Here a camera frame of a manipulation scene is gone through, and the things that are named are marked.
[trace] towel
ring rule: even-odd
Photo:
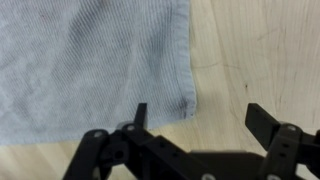
[[[0,0],[0,144],[191,118],[188,0]]]

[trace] wooden table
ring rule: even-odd
[[[320,128],[320,1],[191,0],[190,13],[197,112],[153,134],[186,151],[265,154],[244,126],[249,102],[306,132]],[[1,147],[0,179],[60,179],[77,144]],[[315,179],[305,168],[299,174]],[[129,177],[119,167],[111,179]]]

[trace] wood grain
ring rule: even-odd
[[[320,1],[191,0],[190,14],[197,113],[153,134],[186,151],[265,154],[244,126],[249,102],[306,132],[320,128]],[[60,179],[77,144],[0,147],[0,179]],[[134,178],[118,167],[111,179]]]

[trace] ribbed fabric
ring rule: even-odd
[[[190,118],[188,0],[0,0],[0,144]]]

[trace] gray towel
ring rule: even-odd
[[[0,144],[190,118],[188,0],[0,0]]]

